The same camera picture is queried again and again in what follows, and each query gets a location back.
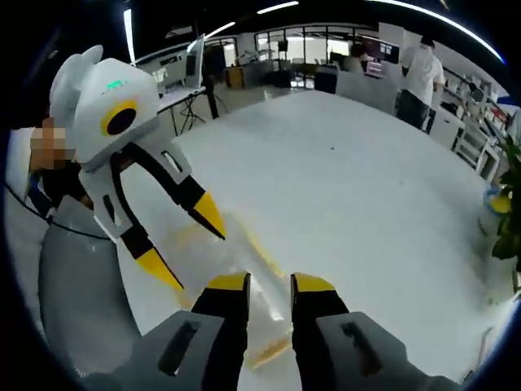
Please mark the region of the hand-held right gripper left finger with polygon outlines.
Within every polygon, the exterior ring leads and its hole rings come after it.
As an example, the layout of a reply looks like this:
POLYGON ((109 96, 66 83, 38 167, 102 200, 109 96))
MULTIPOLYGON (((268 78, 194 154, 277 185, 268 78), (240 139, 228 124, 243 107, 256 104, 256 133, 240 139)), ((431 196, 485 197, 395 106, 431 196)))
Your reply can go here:
POLYGON ((218 275, 190 311, 148 332, 121 367, 123 390, 236 390, 247 347, 251 275, 218 275))

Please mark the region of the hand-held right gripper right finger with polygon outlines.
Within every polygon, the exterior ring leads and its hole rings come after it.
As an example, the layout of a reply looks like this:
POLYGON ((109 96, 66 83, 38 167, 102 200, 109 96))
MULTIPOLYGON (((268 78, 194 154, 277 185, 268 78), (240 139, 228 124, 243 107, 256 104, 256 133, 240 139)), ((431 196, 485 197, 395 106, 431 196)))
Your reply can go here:
POLYGON ((459 390, 408 359, 405 345, 363 312, 351 312, 334 286, 291 275, 292 348, 304 390, 459 390))

